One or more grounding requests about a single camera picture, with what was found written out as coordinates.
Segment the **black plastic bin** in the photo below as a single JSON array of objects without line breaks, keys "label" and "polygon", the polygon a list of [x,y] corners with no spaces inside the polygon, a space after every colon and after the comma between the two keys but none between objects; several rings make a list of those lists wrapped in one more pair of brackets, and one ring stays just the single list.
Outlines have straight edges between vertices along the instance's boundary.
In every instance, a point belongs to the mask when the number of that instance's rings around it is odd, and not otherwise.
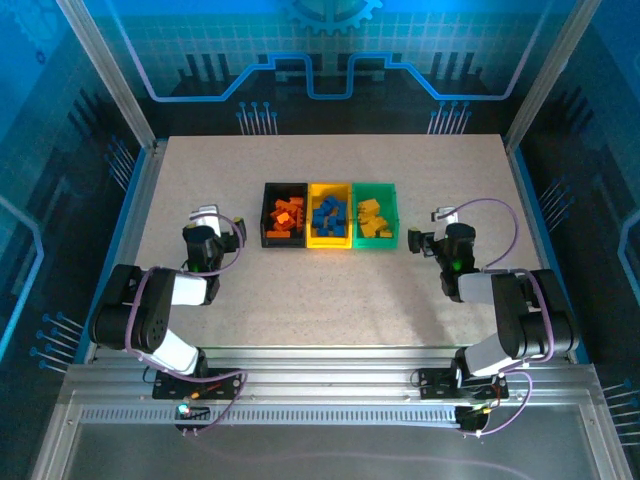
[{"label": "black plastic bin", "polygon": [[[307,195],[308,184],[307,183],[266,183],[263,193],[263,204],[260,221],[260,233],[261,244],[263,248],[305,248],[306,247],[306,212],[307,212]],[[304,206],[298,207],[290,202],[291,197],[302,197],[304,199]],[[291,212],[279,210],[275,207],[275,202],[278,200],[284,200],[294,206]],[[276,216],[288,212],[291,216],[291,220],[296,222],[294,212],[297,208],[304,209],[304,222],[302,224],[301,232],[291,232],[289,239],[269,239],[266,237],[266,232],[269,230],[286,231],[284,225],[279,224],[276,220]]]}]

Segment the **green plastic bin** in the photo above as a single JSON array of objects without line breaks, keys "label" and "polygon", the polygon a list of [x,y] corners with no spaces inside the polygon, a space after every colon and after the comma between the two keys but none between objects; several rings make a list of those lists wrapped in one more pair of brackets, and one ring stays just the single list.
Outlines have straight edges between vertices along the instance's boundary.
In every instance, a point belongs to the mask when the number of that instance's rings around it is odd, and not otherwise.
[{"label": "green plastic bin", "polygon": [[[397,207],[397,194],[393,183],[354,183],[353,191],[353,217],[354,217],[354,239],[353,246],[356,249],[395,249],[399,237],[399,213]],[[390,239],[380,238],[377,230],[375,238],[364,238],[358,222],[357,204],[361,201],[375,198],[380,204],[378,216],[383,217],[388,222],[388,227],[384,230],[391,230],[393,237]]]}]

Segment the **yellow plastic bin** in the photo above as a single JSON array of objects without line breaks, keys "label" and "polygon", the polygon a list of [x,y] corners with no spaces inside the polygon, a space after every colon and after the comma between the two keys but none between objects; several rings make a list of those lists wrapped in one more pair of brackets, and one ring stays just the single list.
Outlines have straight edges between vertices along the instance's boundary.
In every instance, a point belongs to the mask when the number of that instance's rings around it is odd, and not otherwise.
[{"label": "yellow plastic bin", "polygon": [[[328,236],[317,233],[313,225],[314,212],[319,209],[328,197],[334,197],[340,204],[345,204],[344,235]],[[311,249],[351,249],[354,238],[353,226],[353,191],[350,183],[311,183],[307,195],[306,246]]]}]

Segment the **left black controller board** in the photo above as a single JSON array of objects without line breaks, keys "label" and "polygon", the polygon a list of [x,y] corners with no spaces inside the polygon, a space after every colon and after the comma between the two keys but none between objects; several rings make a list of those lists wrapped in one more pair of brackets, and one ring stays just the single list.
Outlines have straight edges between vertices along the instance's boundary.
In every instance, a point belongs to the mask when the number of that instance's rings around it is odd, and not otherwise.
[{"label": "left black controller board", "polygon": [[174,426],[183,433],[194,433],[211,423],[211,409],[208,406],[179,404],[175,409]]}]

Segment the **black controller board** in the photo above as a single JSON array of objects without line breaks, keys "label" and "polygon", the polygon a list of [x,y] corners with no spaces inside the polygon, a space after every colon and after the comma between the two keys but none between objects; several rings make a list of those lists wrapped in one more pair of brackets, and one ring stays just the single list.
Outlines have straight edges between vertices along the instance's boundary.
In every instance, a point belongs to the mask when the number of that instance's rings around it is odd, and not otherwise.
[{"label": "black controller board", "polygon": [[194,433],[211,423],[211,409],[208,406],[179,404],[175,409],[174,426],[183,433]]},{"label": "black controller board", "polygon": [[482,431],[489,422],[489,414],[484,408],[473,408],[470,406],[455,407],[455,421],[459,425],[459,430],[466,433]]}]

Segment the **right black controller board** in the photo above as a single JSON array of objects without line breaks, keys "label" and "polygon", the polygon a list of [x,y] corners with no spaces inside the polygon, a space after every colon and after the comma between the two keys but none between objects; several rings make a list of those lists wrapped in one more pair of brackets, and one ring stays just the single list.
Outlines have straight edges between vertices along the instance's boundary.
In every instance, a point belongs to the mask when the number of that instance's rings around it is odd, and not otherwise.
[{"label": "right black controller board", "polygon": [[455,421],[459,425],[459,430],[466,433],[482,431],[489,422],[489,414],[484,408],[473,408],[470,406],[455,407]]}]

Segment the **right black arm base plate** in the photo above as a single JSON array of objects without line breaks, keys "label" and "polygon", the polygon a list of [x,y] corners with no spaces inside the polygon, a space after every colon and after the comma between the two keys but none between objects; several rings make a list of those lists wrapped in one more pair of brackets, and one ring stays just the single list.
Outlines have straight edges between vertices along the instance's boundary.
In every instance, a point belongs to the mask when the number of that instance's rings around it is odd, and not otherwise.
[{"label": "right black arm base plate", "polygon": [[421,368],[409,377],[422,400],[505,400],[510,396],[507,381],[496,375],[464,378],[458,368]]}]

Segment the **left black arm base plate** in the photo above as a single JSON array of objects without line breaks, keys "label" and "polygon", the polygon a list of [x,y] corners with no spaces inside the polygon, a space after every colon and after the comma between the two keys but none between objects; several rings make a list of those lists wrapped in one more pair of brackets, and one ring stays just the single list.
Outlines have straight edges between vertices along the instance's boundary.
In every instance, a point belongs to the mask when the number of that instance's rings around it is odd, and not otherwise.
[{"label": "left black arm base plate", "polygon": [[[209,376],[226,376],[232,369],[210,368]],[[179,380],[167,373],[158,372],[153,384],[152,398],[156,400],[232,400],[244,380],[242,373],[224,379],[198,383]]]}]

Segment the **aluminium front frame rail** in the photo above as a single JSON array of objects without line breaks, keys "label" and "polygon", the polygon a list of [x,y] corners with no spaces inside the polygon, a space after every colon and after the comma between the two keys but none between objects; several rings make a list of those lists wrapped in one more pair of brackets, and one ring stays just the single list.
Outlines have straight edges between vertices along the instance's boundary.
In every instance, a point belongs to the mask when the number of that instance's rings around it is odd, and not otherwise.
[{"label": "aluminium front frame rail", "polygon": [[[217,347],[206,351],[210,366],[237,367],[248,374],[243,404],[383,405],[416,404],[410,385],[418,368],[446,367],[452,348],[427,347]],[[151,387],[144,366],[124,352],[96,349],[88,364],[71,366],[61,403],[143,405]],[[601,404],[596,371],[563,358],[528,368],[531,405]]]}]

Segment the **right aluminium corner post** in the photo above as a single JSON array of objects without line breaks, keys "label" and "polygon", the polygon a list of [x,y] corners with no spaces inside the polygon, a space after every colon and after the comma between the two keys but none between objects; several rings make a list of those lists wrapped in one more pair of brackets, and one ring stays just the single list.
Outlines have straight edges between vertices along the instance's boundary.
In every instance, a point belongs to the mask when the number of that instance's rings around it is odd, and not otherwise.
[{"label": "right aluminium corner post", "polygon": [[576,0],[507,131],[504,147],[508,156],[519,147],[601,3],[602,0]]}]

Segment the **aluminium corner post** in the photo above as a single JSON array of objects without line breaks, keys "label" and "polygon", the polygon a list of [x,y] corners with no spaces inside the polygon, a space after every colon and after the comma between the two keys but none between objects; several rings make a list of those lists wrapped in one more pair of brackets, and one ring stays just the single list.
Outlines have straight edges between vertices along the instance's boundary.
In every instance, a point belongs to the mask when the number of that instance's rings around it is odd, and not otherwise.
[{"label": "aluminium corner post", "polygon": [[504,147],[508,156],[519,147],[601,3],[602,0],[576,0],[507,131]]},{"label": "aluminium corner post", "polygon": [[55,0],[136,140],[146,151],[157,147],[144,113],[83,0]]}]

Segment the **left aluminium corner post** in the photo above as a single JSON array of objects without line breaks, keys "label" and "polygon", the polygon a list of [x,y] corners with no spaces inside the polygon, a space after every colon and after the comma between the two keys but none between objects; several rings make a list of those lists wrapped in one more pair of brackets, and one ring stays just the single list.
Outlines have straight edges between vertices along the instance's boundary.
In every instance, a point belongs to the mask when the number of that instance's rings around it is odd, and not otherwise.
[{"label": "left aluminium corner post", "polygon": [[144,113],[83,0],[55,0],[136,140],[146,151],[157,147]]}]

